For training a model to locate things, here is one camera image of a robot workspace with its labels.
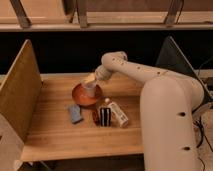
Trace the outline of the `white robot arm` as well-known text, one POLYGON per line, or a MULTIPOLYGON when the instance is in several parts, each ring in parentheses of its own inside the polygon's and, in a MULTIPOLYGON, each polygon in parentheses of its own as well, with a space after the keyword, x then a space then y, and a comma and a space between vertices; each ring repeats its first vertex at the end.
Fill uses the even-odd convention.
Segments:
POLYGON ((192 111, 204 99, 201 83, 171 70, 130 62, 125 52, 106 53, 95 75, 115 72, 143 84, 140 122, 145 171, 200 171, 192 111))

